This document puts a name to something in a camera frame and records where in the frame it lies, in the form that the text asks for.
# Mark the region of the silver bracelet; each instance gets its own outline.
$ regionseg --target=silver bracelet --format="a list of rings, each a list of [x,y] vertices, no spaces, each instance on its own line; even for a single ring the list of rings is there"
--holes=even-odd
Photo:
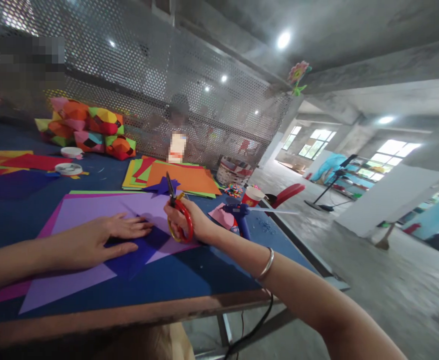
[[[273,259],[275,258],[275,252],[273,251],[273,249],[271,247],[268,247],[268,249],[269,249],[269,260],[262,273],[256,278],[256,280],[258,281],[261,281],[261,278],[264,277],[268,273],[268,271],[270,271],[271,264],[273,263]]]

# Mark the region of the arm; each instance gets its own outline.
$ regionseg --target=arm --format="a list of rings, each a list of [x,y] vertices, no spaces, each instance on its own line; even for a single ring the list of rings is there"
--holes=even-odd
[[[191,201],[188,208],[195,236],[226,253],[257,278],[265,268],[270,251],[214,224]],[[173,229],[187,229],[184,216],[169,205],[164,208]],[[334,360],[405,359],[395,343],[353,300],[322,278],[289,258],[276,253],[264,287],[275,294],[300,320],[323,338]]]
[[[137,250],[133,242],[104,247],[110,237],[135,239],[150,233],[152,223],[125,215],[99,217],[47,238],[0,248],[0,287],[48,271],[92,268]]]

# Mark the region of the concrete floor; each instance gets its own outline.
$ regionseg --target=concrete floor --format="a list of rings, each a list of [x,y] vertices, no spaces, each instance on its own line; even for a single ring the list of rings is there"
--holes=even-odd
[[[316,211],[303,200],[314,200],[323,187],[270,161],[255,170],[250,181],[265,193],[277,194],[301,183],[306,190],[280,208],[300,211],[303,216],[284,215],[299,237],[319,254],[350,286],[347,294],[363,307],[386,331],[409,359],[439,359],[439,252],[395,229],[388,252],[378,250],[333,220],[351,204],[332,213]],[[348,200],[330,191],[319,204],[339,204]],[[273,307],[272,315],[283,308]],[[245,333],[249,332],[266,308],[244,312]],[[241,336],[241,313],[228,315],[234,340]],[[216,318],[187,321],[184,324],[195,353],[218,348],[220,334]],[[320,336],[297,320],[243,350],[240,359],[329,359]]]

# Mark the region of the left hand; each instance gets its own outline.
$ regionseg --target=left hand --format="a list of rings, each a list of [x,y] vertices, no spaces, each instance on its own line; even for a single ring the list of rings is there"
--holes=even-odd
[[[95,267],[106,260],[136,251],[133,242],[124,242],[112,247],[104,247],[110,237],[136,239],[148,235],[154,225],[144,217],[125,219],[127,213],[112,217],[98,217],[83,225],[52,235],[48,239],[38,239],[44,256],[51,264],[51,270],[75,270]]]

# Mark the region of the paper star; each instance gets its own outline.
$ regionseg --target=paper star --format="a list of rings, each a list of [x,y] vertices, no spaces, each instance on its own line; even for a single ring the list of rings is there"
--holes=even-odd
[[[181,184],[178,181],[176,181],[176,179],[172,179],[171,180],[171,185],[173,186],[174,193],[176,193],[176,188],[178,186],[180,186]],[[158,184],[145,187],[143,189],[143,191],[149,191],[149,192],[152,192],[152,193],[157,193],[158,195],[163,195],[163,194],[168,195],[169,194],[168,179],[166,178],[166,176],[163,176],[161,178],[161,181]]]

